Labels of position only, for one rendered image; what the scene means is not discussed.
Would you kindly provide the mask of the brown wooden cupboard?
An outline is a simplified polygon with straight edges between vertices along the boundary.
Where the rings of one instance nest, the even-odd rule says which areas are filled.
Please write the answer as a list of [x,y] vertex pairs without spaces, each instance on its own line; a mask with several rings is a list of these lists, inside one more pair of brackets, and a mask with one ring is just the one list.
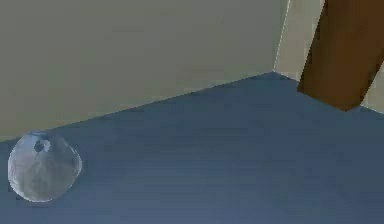
[[384,0],[325,0],[297,90],[359,106],[384,62]]

